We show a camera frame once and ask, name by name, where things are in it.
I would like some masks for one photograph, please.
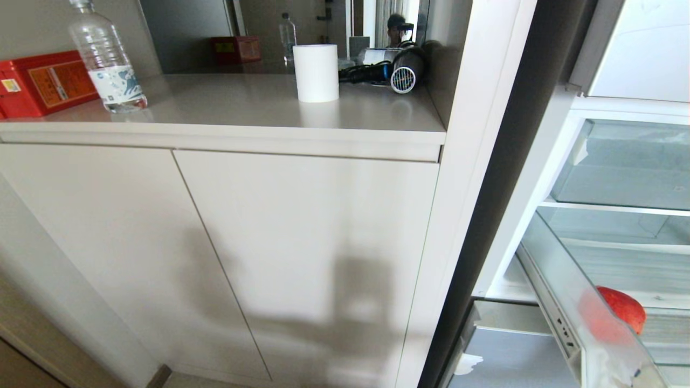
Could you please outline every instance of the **bottle label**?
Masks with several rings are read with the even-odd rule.
[[[100,68],[88,74],[105,104],[121,104],[144,96],[132,66]]]

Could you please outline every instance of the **floor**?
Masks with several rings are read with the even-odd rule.
[[[209,380],[196,376],[189,376],[187,374],[179,374],[173,372],[166,382],[164,388],[247,388],[242,385],[230,384],[229,382],[220,382],[216,380]]]

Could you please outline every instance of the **toilet paper roll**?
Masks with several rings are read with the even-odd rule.
[[[335,44],[293,46],[293,53],[300,101],[327,102],[340,98]]]

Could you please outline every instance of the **cabinet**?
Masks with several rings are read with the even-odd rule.
[[[4,144],[0,172],[158,361],[268,380],[170,151]]]
[[[394,387],[438,164],[174,154],[273,381]]]

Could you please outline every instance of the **red tin box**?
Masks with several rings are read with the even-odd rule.
[[[76,50],[0,61],[0,118],[45,116],[97,98]]]
[[[218,65],[235,65],[261,60],[259,37],[213,37],[210,40]]]

